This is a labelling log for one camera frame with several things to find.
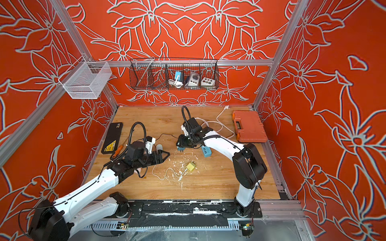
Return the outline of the white bluetooth headset case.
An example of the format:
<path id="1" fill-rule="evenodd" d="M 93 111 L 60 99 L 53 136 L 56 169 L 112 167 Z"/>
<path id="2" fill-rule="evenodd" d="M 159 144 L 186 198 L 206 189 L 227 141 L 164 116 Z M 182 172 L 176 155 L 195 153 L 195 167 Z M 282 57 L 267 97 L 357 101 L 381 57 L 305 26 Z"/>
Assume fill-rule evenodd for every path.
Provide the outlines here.
<path id="1" fill-rule="evenodd" d="M 157 144 L 156 145 L 156 150 L 159 151 L 159 150 L 163 150 L 163 145 L 162 144 Z"/>

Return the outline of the blue usb charger hub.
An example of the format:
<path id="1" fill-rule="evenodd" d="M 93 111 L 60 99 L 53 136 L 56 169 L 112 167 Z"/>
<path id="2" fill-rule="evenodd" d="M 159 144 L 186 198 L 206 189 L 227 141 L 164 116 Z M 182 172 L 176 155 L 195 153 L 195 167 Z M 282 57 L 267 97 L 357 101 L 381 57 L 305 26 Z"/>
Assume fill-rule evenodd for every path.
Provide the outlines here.
<path id="1" fill-rule="evenodd" d="M 211 157 L 212 151 L 211 151 L 211 149 L 210 149 L 209 147 L 207 147 L 207 146 L 201 146 L 201 149 L 202 149 L 202 151 L 203 151 L 203 154 L 204 154 L 204 157 L 205 157 L 205 158 Z"/>

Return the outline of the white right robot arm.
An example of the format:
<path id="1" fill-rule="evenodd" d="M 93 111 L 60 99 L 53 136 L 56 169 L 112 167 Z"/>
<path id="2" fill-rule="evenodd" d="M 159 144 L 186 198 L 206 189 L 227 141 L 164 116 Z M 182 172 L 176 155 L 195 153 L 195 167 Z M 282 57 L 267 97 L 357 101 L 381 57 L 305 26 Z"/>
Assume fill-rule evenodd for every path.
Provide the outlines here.
<path id="1" fill-rule="evenodd" d="M 239 182 L 236 202 L 241 207 L 248 207 L 254 200 L 256 188 L 268 171 L 258 149 L 252 143 L 243 145 L 233 142 L 210 127 L 201 127 L 195 118 L 184 121 L 183 133 L 176 146 L 194 148 L 202 145 L 209 147 L 232 161 L 236 179 Z"/>

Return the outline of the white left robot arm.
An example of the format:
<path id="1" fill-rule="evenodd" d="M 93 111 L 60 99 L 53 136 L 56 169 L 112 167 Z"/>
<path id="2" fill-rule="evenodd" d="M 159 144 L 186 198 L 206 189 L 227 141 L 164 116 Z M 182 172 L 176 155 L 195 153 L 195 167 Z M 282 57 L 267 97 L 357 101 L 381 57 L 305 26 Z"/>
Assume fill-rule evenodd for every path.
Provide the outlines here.
<path id="1" fill-rule="evenodd" d="M 91 202 L 140 168 L 161 164 L 169 156 L 170 153 L 163 150 L 148 153 L 146 148 L 140 148 L 106 163 L 97 177 L 75 191 L 53 202 L 41 202 L 34 212 L 28 235 L 34 241 L 67 241 L 100 219 L 116 213 L 126 215 L 129 212 L 128 201 L 119 192 L 96 204 Z"/>

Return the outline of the yellow plug adapter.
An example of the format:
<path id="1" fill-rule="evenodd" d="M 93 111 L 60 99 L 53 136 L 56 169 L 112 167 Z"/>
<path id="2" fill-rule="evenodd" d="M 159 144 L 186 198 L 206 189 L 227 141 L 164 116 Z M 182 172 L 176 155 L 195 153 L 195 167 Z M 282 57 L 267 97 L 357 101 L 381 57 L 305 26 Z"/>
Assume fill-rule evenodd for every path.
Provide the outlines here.
<path id="1" fill-rule="evenodd" d="M 186 165 L 186 169 L 192 172 L 196 169 L 196 164 L 194 162 L 190 162 Z"/>

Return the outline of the black flat tool case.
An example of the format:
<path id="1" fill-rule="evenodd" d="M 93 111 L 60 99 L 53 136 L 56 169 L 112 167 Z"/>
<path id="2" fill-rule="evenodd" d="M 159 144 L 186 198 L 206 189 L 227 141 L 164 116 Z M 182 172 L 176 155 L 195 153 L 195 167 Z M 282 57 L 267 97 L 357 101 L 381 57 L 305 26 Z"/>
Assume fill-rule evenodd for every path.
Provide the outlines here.
<path id="1" fill-rule="evenodd" d="M 122 122 L 110 124 L 105 141 L 102 145 L 102 154 L 113 154 L 118 149 L 123 125 Z"/>

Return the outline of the white socket cube in basket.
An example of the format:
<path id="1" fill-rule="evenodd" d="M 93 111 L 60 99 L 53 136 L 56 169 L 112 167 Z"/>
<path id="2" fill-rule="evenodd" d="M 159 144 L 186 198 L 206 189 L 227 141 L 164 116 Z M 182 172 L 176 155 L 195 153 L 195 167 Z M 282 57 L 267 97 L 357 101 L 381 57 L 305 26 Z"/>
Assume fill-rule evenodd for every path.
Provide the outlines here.
<path id="1" fill-rule="evenodd" d="M 210 78 L 204 77 L 201 80 L 201 87 L 204 87 L 204 88 L 215 87 L 215 84 L 216 84 L 216 81 L 214 79 L 210 79 Z"/>

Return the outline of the white power strip in basket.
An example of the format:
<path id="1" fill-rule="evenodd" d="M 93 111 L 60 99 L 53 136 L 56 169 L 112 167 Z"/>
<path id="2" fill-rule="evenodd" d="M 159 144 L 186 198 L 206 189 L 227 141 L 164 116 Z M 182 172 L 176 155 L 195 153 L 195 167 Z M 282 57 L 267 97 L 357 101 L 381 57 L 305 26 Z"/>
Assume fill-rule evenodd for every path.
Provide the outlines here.
<path id="1" fill-rule="evenodd" d="M 195 72 L 191 72 L 187 78 L 186 87 L 198 87 L 200 83 L 200 75 Z"/>

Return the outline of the orange plastic tool case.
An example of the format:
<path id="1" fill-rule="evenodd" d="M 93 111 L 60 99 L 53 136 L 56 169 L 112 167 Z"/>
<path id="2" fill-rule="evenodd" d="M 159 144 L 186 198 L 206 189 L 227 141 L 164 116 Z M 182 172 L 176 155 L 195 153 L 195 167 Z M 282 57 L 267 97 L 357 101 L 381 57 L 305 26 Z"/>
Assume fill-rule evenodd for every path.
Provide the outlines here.
<path id="1" fill-rule="evenodd" d="M 240 143 L 265 143 L 268 137 L 256 111 L 235 110 L 232 113 L 236 140 Z"/>

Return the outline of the blue box in basket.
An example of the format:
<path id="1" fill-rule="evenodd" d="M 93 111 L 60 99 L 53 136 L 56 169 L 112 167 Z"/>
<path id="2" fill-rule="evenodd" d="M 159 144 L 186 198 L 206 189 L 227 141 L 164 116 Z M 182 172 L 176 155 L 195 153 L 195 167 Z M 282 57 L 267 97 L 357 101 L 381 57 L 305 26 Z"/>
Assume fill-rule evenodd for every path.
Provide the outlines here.
<path id="1" fill-rule="evenodd" d="M 175 81 L 179 81 L 179 82 L 181 82 L 181 81 L 183 80 L 183 78 L 182 78 L 182 73 L 181 73 L 180 71 L 176 71 L 176 72 L 175 72 L 174 80 L 175 80 Z"/>

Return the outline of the orange handled screwdriver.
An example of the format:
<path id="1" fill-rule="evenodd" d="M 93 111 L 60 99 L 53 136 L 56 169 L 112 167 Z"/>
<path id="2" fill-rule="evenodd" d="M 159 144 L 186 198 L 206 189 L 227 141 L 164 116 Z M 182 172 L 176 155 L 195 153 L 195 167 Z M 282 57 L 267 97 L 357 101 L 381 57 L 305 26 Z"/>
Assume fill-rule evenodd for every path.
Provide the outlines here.
<path id="1" fill-rule="evenodd" d="M 114 160 L 115 158 L 117 158 L 118 155 L 121 153 L 121 151 L 127 146 L 128 139 L 129 139 L 129 137 L 127 137 L 127 138 L 124 140 L 123 144 L 121 144 L 121 145 L 117 148 L 117 150 L 110 156 L 110 159 L 111 159 L 111 160 Z"/>

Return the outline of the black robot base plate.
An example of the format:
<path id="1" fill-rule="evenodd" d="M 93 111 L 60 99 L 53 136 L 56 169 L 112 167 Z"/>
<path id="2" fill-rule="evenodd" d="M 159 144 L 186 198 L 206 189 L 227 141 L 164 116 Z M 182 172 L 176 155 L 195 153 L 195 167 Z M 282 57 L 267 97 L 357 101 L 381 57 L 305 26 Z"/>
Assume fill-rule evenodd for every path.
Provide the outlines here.
<path id="1" fill-rule="evenodd" d="M 260 204 L 237 207 L 233 200 L 131 200 L 130 211 L 122 218 L 112 215 L 112 230 L 126 228 L 166 228 L 172 230 L 239 230 L 262 218 Z"/>

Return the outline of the clear plastic wall bin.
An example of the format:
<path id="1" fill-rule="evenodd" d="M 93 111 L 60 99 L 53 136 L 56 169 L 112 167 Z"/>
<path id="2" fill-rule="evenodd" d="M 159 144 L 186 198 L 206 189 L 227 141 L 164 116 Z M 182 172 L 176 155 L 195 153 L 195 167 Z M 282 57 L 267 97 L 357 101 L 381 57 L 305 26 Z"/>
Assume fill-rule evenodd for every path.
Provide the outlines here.
<path id="1" fill-rule="evenodd" d="M 64 80 L 59 83 L 72 99 L 97 99 L 112 75 L 108 62 L 97 62 L 98 67 L 90 63 L 79 63 Z"/>

